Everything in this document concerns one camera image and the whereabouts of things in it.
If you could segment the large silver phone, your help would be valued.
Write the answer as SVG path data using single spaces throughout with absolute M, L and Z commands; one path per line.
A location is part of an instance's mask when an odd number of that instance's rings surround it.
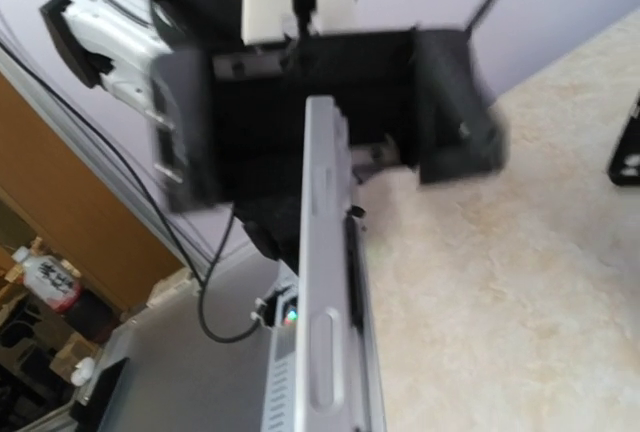
M 333 98 L 306 101 L 299 318 L 297 431 L 348 431 L 351 307 L 344 219 L 349 208 L 344 152 L 348 127 Z

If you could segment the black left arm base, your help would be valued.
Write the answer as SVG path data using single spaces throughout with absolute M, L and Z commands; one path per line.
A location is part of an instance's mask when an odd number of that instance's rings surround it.
M 300 214 L 298 197 L 245 200 L 234 206 L 234 216 L 259 252 L 284 262 L 295 274 L 299 268 Z

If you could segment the light blue phone case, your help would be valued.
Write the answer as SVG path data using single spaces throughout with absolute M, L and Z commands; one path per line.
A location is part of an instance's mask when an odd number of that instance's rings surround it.
M 355 347 L 360 385 L 356 396 L 362 411 L 357 419 L 358 431 L 385 431 L 387 429 L 384 395 L 379 356 L 375 337 L 369 275 L 363 244 L 365 227 L 364 210 L 360 207 L 357 187 L 363 183 L 368 165 L 358 151 L 345 146 L 344 167 L 348 171 L 347 209 L 344 228 L 350 289 L 352 323 L 355 330 Z

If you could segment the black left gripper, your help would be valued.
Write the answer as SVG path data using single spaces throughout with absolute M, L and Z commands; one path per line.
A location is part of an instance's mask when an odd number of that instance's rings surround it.
M 149 78 L 154 167 L 176 213 L 299 196 L 308 142 L 391 140 L 423 185 L 505 167 L 505 127 L 462 30 L 314 36 L 263 51 L 181 47 L 154 58 Z

